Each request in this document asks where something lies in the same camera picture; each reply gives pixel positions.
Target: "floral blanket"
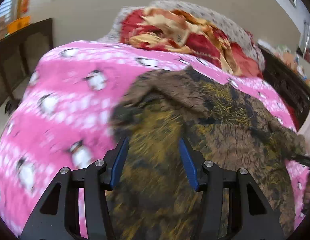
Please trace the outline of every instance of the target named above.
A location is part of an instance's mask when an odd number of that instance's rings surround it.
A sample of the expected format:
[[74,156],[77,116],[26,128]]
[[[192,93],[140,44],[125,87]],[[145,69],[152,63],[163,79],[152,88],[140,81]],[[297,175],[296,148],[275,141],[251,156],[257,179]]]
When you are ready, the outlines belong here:
[[[239,78],[188,54],[147,51],[121,43],[75,41],[45,54],[0,140],[0,215],[21,234],[29,215],[62,167],[87,167],[114,148],[109,116],[136,77],[154,69],[180,71],[188,65],[259,99],[285,127],[294,129],[275,90],[259,78]],[[301,221],[306,167],[287,164]],[[81,233],[87,236],[83,191]]]
[[145,8],[122,22],[122,43],[136,48],[192,54],[241,76],[226,34],[212,22],[183,10]]

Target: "pink blanket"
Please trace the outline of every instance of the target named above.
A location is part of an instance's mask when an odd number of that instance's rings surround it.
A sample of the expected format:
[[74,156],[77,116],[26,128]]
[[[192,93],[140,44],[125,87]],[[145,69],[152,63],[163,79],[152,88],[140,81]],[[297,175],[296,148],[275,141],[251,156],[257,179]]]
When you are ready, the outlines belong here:
[[[153,69],[179,71],[191,64],[213,80],[231,84],[263,102],[284,126],[295,130],[275,90],[259,78],[238,78],[194,56],[135,49],[120,43],[76,41],[45,54],[31,77],[19,108],[0,141],[0,215],[21,234],[46,187],[65,166],[87,167],[114,148],[108,119],[136,77]],[[302,192],[308,169],[287,164],[302,220]],[[83,191],[81,232],[87,236]]]

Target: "blue gripper pad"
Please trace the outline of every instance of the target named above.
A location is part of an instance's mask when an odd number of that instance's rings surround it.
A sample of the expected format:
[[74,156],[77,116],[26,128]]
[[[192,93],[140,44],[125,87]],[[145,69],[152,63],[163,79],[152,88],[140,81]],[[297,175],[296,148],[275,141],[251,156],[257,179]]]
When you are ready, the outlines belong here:
[[181,159],[184,165],[184,169],[186,171],[188,181],[190,185],[192,186],[192,188],[195,191],[198,191],[199,182],[197,180],[197,168],[195,167],[195,164],[192,160],[191,153],[190,153],[190,151],[193,151],[193,150],[189,149],[189,147],[186,146],[183,138],[179,140],[179,152],[181,154]]
[[122,147],[120,148],[118,152],[117,158],[112,168],[112,177],[109,183],[112,189],[116,187],[116,185],[118,184],[120,180],[122,169],[124,168],[124,164],[125,164],[126,157],[128,154],[128,145],[129,145],[129,139],[128,137],[126,137],[122,144]]

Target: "orange container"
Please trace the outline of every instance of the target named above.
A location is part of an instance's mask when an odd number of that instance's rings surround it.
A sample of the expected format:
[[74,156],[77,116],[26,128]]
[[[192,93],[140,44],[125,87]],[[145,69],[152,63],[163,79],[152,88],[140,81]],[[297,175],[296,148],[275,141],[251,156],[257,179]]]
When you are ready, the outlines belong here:
[[8,29],[8,33],[14,33],[26,26],[28,26],[30,23],[30,16],[26,16],[26,17],[21,17],[15,21],[13,21],[12,23],[8,24],[7,29]]

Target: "tiled floor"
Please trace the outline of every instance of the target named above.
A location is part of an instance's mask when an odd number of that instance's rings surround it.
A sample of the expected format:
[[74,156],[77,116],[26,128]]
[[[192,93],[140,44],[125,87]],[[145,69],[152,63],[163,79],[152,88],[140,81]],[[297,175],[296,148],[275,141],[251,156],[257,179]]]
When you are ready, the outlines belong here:
[[[54,19],[55,46],[75,40],[97,40],[106,35],[124,6],[147,6],[154,0],[30,0],[32,22]],[[300,31],[276,0],[180,0],[196,3],[225,15],[239,26],[273,46],[287,45],[292,51],[299,43]],[[301,25],[306,12],[289,0],[279,0],[292,11]]]
[[[29,78],[27,77],[14,90],[13,94],[16,98],[22,98],[28,83],[29,83]],[[7,101],[8,101],[8,99],[0,107],[0,137],[1,137],[1,134],[4,130],[4,128],[5,128],[7,121],[9,120],[9,116],[7,114],[5,114],[5,106],[6,106]]]

